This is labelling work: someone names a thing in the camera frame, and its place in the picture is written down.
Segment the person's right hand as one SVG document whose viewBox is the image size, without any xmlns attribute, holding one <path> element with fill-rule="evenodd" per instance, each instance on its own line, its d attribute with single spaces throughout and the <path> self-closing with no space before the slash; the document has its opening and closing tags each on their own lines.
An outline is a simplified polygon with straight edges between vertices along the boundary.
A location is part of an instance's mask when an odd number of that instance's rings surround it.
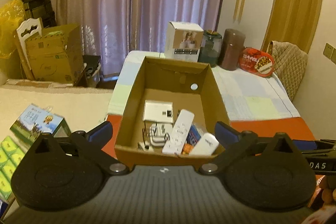
<svg viewBox="0 0 336 224">
<path fill-rule="evenodd" d="M 325 204 L 335 203 L 335 176 L 324 176 L 319 187 L 322 191 L 322 200 Z"/>
</svg>

